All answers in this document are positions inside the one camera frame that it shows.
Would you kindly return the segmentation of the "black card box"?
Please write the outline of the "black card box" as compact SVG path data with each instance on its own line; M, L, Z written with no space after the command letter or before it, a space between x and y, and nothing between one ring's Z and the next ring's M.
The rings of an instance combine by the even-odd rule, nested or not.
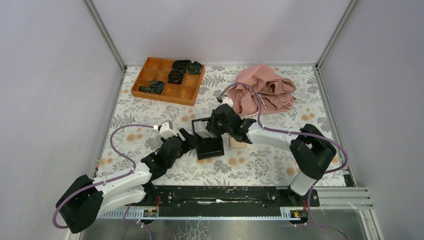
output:
M198 160L205 160L208 158L220 157L225 155L224 141L220 137L205 137L203 138L195 130L197 122L208 122L211 117L198 118L191 121L192 130L197 137L196 155Z

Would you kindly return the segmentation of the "tan leather card holder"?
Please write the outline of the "tan leather card holder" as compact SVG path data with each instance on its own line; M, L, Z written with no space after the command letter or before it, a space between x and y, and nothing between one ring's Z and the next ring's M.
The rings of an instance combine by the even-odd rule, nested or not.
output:
M229 136L229 146L231 149L246 149L247 143L236 141L232 136Z

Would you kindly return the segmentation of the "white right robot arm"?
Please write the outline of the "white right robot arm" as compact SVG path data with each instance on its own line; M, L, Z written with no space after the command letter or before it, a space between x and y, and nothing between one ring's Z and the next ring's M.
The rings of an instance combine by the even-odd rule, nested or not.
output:
M228 104L213 110L204 128L215 137L228 134L239 143L268 145L291 152L299 167L286 193L287 201L293 206L307 199L308 191L322 179L337 153L330 139L312 124L304 125L298 132L269 128L256 119L241 118Z

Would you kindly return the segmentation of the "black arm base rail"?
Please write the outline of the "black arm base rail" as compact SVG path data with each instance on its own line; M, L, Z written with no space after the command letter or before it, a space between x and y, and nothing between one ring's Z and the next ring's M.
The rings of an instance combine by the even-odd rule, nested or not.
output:
M266 218L280 217L281 209L319 207L316 190L299 196L275 186L172 186L155 187L137 207L152 207L159 217Z

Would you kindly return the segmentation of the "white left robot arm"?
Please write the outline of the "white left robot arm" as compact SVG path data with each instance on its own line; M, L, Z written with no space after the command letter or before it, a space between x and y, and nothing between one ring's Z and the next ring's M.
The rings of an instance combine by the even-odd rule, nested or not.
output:
M121 206L141 203L144 206L155 200L152 181L162 177L178 158L198 146L195 134L184 128L174 131L168 122L153 125L162 145L140 161L135 161L113 150L131 163L131 167L105 177L78 177L55 205L53 225L80 233L94 223L98 216Z

